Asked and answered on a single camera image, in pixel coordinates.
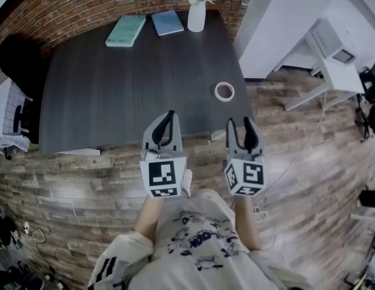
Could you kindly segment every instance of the power plug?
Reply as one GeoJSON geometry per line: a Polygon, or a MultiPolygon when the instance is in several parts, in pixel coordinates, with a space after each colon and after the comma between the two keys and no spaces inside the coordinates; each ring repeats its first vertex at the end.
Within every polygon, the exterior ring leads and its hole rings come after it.
{"type": "Polygon", "coordinates": [[[25,222],[25,224],[24,224],[24,230],[25,230],[26,234],[29,234],[29,223],[28,222],[25,222]]]}

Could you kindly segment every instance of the microwave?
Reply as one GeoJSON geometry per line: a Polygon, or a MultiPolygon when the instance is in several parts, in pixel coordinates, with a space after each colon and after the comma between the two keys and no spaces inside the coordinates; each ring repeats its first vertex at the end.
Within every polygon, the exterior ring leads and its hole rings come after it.
{"type": "Polygon", "coordinates": [[[312,30],[312,36],[329,61],[348,65],[357,57],[349,31],[339,25],[333,26],[326,18],[312,30]]]}

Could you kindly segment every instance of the roll of tape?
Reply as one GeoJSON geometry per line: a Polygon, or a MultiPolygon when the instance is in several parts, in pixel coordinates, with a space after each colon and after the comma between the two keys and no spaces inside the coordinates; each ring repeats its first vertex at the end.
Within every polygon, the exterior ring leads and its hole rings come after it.
{"type": "Polygon", "coordinates": [[[229,83],[227,83],[227,82],[220,82],[220,83],[218,83],[217,86],[216,86],[216,88],[215,88],[215,90],[214,90],[214,94],[216,95],[217,99],[220,100],[220,101],[222,101],[222,102],[229,102],[231,99],[233,99],[233,97],[234,97],[234,93],[235,93],[235,91],[234,91],[234,87],[231,86],[231,85],[230,85],[229,83]],[[226,89],[229,89],[229,90],[230,90],[231,95],[230,95],[229,97],[222,97],[222,96],[219,94],[218,90],[219,90],[220,88],[222,88],[222,87],[225,87],[226,89]]]}

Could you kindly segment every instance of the forearm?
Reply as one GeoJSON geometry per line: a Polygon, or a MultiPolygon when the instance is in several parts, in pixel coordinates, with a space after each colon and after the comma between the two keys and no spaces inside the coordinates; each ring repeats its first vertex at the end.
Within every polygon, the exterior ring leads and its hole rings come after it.
{"type": "Polygon", "coordinates": [[[234,197],[236,212],[236,231],[242,244],[248,250],[261,250],[260,235],[255,221],[252,199],[248,196],[234,197]]]}
{"type": "Polygon", "coordinates": [[[133,229],[155,242],[156,226],[162,212],[163,199],[147,197],[133,229]]]}

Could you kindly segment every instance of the white shoe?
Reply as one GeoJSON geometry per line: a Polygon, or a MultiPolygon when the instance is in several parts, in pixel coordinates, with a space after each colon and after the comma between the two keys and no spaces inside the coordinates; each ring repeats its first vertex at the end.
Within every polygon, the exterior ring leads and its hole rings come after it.
{"type": "Polygon", "coordinates": [[[186,169],[181,185],[182,185],[182,190],[184,190],[187,193],[188,197],[190,197],[190,187],[191,187],[192,180],[193,180],[193,171],[191,171],[190,169],[186,169]]]}

